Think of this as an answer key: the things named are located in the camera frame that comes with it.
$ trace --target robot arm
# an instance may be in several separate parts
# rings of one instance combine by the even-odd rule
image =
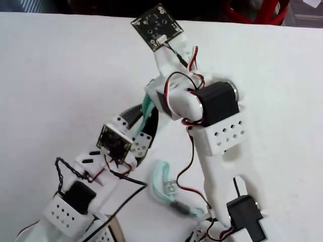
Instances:
[[[134,20],[132,25],[154,51],[160,71],[160,76],[145,87],[156,108],[144,117],[137,133],[129,128],[137,118],[128,122],[121,115],[105,124],[97,142],[100,152],[76,159],[73,169],[82,175],[65,181],[65,194],[54,197],[43,219],[23,241],[101,241],[99,238],[124,241],[113,236],[111,228],[105,226],[110,220],[99,211],[117,187],[119,178],[125,177],[113,170],[118,171],[124,164],[132,170],[144,159],[156,134],[158,113],[172,120],[181,118],[188,125],[204,174],[211,218],[199,225],[191,241],[283,240],[265,211],[265,195],[247,138],[245,109],[240,105],[241,88],[228,78],[198,72],[197,47],[191,54],[183,29],[161,5]],[[105,160],[107,156],[115,161],[112,169]],[[111,172],[102,170],[106,165]],[[85,174],[95,177],[92,179],[101,185],[98,191],[80,181]],[[248,195],[227,203],[228,187],[236,176],[245,181]],[[209,231],[213,225],[219,231],[216,238]]]
[[[231,241],[283,240],[266,214],[261,178],[254,167],[249,147],[250,131],[245,108],[240,103],[243,98],[241,88],[228,78],[205,73],[205,87],[201,85],[193,90],[200,80],[194,79],[197,69],[194,72],[183,68],[183,59],[188,61],[188,65],[192,60],[184,34],[166,42],[166,45],[157,43],[159,49],[154,51],[154,55],[160,76],[145,90],[159,112],[172,120],[182,118],[189,121],[188,133],[194,140],[201,163],[212,219],[216,218],[224,226],[223,229],[230,228],[227,234],[230,234]],[[174,73],[181,71],[191,77],[195,85],[184,75],[175,77]],[[236,176],[244,180],[248,195],[227,203],[228,188]],[[208,239],[223,240],[221,236],[218,240],[211,236]]]

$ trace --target red wire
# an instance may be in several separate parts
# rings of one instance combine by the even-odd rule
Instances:
[[[223,230],[221,233],[220,233],[220,239],[222,239],[222,237],[227,233],[227,232],[230,232],[232,230],[232,228],[230,227],[229,229],[227,230]]]
[[[101,175],[102,172],[104,172],[105,168],[103,167],[92,179],[96,180],[99,175]]]
[[[188,65],[188,71],[189,72],[192,71],[192,65],[193,65],[194,62],[196,62],[197,52],[198,52],[198,46],[195,47],[195,52],[193,53],[192,61]]]
[[[177,186],[180,189],[183,189],[183,190],[186,190],[186,191],[189,191],[189,192],[194,192],[196,194],[199,194],[203,198],[203,200],[207,203],[208,207],[211,207],[210,204],[208,203],[208,201],[206,200],[206,198],[204,197],[204,195],[200,191],[198,191],[196,189],[193,189],[193,188],[184,187],[184,186],[182,186],[182,185],[180,185],[178,183],[178,180],[179,180],[180,176],[184,172],[186,172],[191,167],[191,165],[193,164],[193,158],[194,158],[194,140],[193,140],[193,137],[192,136],[189,135],[189,137],[190,137],[190,140],[192,142],[192,147],[193,147],[193,149],[192,149],[192,159],[191,159],[190,163],[180,173],[178,173],[177,178],[176,178],[176,184],[177,184]]]
[[[25,231],[26,229],[28,229],[28,228],[30,228],[30,227],[32,227],[32,226],[34,226],[34,225],[36,225],[37,223],[39,222],[39,220],[37,220],[36,222],[34,222],[33,224],[30,224],[30,225],[28,225],[27,227],[24,227],[22,230],[20,230],[19,231],[19,233],[17,234],[17,237],[23,232],[23,231]]]

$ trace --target white surface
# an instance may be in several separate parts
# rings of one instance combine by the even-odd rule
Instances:
[[[13,241],[41,216],[58,185],[56,156],[71,161],[95,146],[102,124],[141,102],[143,87],[158,75],[153,53],[130,21],[0,13],[1,241]],[[245,89],[252,151],[270,215],[289,241],[319,241],[323,31],[180,24],[199,46],[204,66]],[[190,150],[184,127],[172,123],[132,176],[148,180],[154,158],[171,162],[174,176],[189,162]],[[197,159],[182,183],[202,188]],[[134,189],[122,181],[107,211]],[[234,195],[232,186],[230,198]],[[195,194],[179,196],[190,205],[203,204]],[[183,241],[195,225],[153,200],[148,189],[118,219],[131,242]]]

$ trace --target black circuit board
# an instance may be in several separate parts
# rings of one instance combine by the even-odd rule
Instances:
[[[157,42],[161,36],[165,35],[166,40],[170,41],[184,32],[161,4],[135,19],[131,24],[152,51],[158,50],[163,45]]]
[[[118,164],[122,164],[130,150],[132,143],[124,139],[114,130],[104,125],[96,146],[110,151],[109,156]]]

